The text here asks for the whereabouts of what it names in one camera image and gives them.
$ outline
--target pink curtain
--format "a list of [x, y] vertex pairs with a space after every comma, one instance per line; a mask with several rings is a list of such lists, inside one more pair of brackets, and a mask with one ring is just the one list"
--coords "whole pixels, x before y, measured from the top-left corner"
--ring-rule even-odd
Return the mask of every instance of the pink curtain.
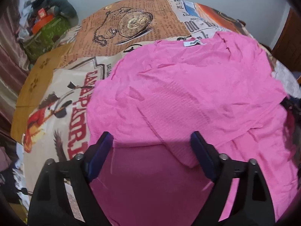
[[16, 40], [19, 0], [12, 0], [0, 18], [0, 136], [10, 139], [18, 94], [28, 75], [29, 61]]

